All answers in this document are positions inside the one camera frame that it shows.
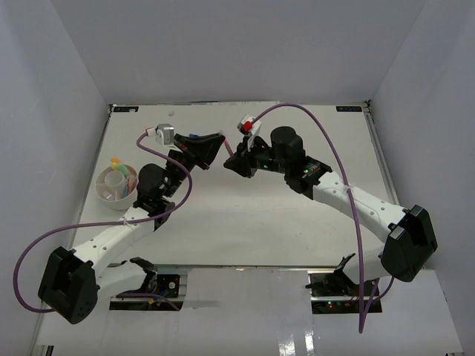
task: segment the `white cup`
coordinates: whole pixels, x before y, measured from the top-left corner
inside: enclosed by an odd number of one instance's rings
[[[115,200],[120,200],[125,196],[127,180],[119,171],[107,173],[104,177],[104,183],[108,190],[114,195]]]

